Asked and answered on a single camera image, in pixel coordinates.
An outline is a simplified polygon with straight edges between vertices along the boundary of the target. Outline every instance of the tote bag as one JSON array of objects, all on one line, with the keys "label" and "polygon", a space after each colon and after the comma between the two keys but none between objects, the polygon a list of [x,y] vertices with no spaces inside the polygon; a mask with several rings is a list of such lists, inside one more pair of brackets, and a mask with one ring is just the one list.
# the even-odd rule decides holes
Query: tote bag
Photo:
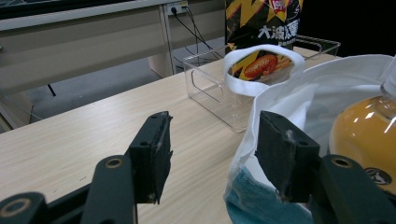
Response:
[{"label": "tote bag", "polygon": [[[275,50],[289,56],[294,67],[290,78],[274,84],[238,80],[227,72],[233,63],[248,53]],[[382,74],[392,57],[360,55],[337,59],[303,70],[304,59],[278,46],[257,46],[233,51],[224,58],[223,74],[229,88],[238,94],[254,96],[248,127],[231,162],[224,192],[228,214],[233,223],[313,223],[302,204],[282,203],[275,187],[265,176],[255,156],[259,116],[262,110],[289,119],[320,145],[319,156],[327,153],[329,132],[336,116],[347,106],[381,94]]]}]

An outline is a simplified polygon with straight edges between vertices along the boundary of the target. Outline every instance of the gray floor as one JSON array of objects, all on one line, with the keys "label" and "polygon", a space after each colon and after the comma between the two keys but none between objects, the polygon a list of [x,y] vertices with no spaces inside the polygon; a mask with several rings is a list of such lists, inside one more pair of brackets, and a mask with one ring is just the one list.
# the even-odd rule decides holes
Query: gray floor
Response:
[{"label": "gray floor", "polygon": [[[224,46],[224,38],[206,42],[213,49]],[[199,44],[198,46],[198,52],[208,50],[208,47],[203,44]],[[183,71],[181,63],[183,58],[191,56],[196,52],[196,45],[174,51],[178,72]],[[47,86],[29,90],[27,94],[34,105],[31,123],[159,79],[161,77],[149,68],[149,60],[141,59],[84,76],[51,83],[50,85],[55,91],[56,96],[52,96]]]}]

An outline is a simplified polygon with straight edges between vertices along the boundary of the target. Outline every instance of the chip bag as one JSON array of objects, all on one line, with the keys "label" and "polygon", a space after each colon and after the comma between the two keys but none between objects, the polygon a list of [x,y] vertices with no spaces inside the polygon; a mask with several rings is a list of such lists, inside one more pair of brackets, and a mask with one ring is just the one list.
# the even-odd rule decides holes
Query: chip bag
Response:
[{"label": "chip bag", "polygon": [[[292,49],[303,0],[226,0],[229,50],[262,44]],[[230,74],[246,81],[267,81],[290,66],[284,55],[259,50],[236,63]]]}]

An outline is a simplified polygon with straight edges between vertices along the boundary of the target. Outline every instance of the plastic bottle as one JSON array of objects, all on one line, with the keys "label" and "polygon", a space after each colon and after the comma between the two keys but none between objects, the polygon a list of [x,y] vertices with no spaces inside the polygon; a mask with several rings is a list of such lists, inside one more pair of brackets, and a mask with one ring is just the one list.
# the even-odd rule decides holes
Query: plastic bottle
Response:
[{"label": "plastic bottle", "polygon": [[396,195],[396,60],[387,71],[382,95],[351,105],[336,118],[329,150],[359,163],[381,189]]}]

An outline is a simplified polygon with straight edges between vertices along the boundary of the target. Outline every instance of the light wood tabletop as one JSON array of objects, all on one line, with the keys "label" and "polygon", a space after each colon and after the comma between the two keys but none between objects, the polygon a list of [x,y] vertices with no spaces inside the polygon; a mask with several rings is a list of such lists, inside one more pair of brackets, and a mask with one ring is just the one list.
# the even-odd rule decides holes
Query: light wood tabletop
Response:
[{"label": "light wood tabletop", "polygon": [[0,201],[38,191],[49,203],[91,183],[96,163],[161,111],[173,117],[172,166],[161,204],[138,205],[139,223],[231,223],[222,197],[244,133],[190,99],[183,73],[0,134]]}]

